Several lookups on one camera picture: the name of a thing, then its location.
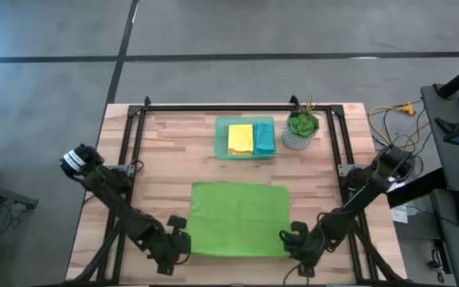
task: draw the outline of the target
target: wooden tabletop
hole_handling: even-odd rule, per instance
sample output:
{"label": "wooden tabletop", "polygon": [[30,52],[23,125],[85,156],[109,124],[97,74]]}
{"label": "wooden tabletop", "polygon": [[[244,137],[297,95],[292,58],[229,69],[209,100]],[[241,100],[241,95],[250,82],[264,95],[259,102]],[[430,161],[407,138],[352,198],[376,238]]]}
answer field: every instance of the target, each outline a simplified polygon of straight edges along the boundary
{"label": "wooden tabletop", "polygon": [[[356,164],[369,164],[375,156],[363,104],[342,104],[347,119]],[[124,133],[128,104],[110,104],[104,117],[98,152],[106,164],[117,164]],[[271,160],[220,160],[214,156],[215,118],[221,115],[273,116],[276,127],[277,154]],[[316,215],[341,206],[331,139],[326,115],[318,116],[320,130],[312,144],[303,151],[283,145],[281,132],[288,112],[147,112],[139,159],[144,169],[136,175],[132,205],[152,214],[164,225],[170,215],[188,218],[191,184],[195,181],[230,180],[246,183],[277,184],[288,187],[291,220],[306,222],[309,228]],[[339,123],[339,149],[344,156]],[[132,125],[129,154],[134,143],[136,123]],[[396,273],[406,277],[398,239],[385,195],[380,195],[367,209],[371,240]],[[92,199],[84,205],[70,258],[67,278],[73,278],[100,247],[108,209]],[[369,277],[363,248],[359,256],[364,277]],[[110,261],[108,274],[112,271]],[[121,269],[122,284],[281,284],[297,262],[289,258],[214,258],[192,255],[176,266],[173,276],[156,273],[156,264],[147,259],[127,239]],[[305,278],[293,273],[290,284],[305,284]],[[311,284],[355,283],[347,239],[334,253],[325,253],[316,267]]]}

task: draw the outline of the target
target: teal cloth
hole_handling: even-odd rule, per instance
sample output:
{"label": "teal cloth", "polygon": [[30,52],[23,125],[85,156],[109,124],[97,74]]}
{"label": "teal cloth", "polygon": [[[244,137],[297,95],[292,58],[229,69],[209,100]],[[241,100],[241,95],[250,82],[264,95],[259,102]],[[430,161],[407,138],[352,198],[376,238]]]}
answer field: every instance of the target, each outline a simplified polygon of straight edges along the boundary
{"label": "teal cloth", "polygon": [[275,153],[274,126],[271,123],[254,124],[254,154],[271,155]]}
{"label": "teal cloth", "polygon": [[186,232],[191,252],[221,257],[286,257],[288,189],[248,183],[193,183]]}

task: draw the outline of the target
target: blue cloth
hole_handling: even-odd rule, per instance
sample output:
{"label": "blue cloth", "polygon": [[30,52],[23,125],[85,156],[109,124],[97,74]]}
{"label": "blue cloth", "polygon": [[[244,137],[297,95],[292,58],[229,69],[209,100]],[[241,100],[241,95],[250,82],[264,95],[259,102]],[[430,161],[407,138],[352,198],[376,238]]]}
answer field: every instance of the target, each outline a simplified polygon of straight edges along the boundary
{"label": "blue cloth", "polygon": [[254,123],[254,154],[273,155],[276,153],[274,144],[274,127],[271,123]]}

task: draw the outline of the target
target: green plastic tray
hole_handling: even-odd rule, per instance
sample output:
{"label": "green plastic tray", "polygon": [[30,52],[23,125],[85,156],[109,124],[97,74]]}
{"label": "green plastic tray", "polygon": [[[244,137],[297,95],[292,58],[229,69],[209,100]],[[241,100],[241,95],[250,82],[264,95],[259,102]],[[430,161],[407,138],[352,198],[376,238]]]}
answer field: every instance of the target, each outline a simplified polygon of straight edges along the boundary
{"label": "green plastic tray", "polygon": [[276,137],[274,135],[274,153],[271,155],[229,155],[228,154],[228,127],[231,124],[271,123],[272,116],[218,116],[215,119],[214,152],[218,159],[271,159],[276,154]]}

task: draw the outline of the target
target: plant pot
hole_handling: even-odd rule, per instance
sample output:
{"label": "plant pot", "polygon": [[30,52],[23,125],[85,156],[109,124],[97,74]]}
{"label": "plant pot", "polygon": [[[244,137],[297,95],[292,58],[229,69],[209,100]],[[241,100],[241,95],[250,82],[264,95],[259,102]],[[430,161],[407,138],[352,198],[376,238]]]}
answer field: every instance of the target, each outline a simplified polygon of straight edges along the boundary
{"label": "plant pot", "polygon": [[304,138],[290,131],[289,121],[290,118],[286,121],[286,127],[284,127],[283,133],[281,134],[284,145],[294,150],[305,149],[309,146],[309,144],[311,144],[312,138],[318,132],[318,129],[316,129],[309,137]]}

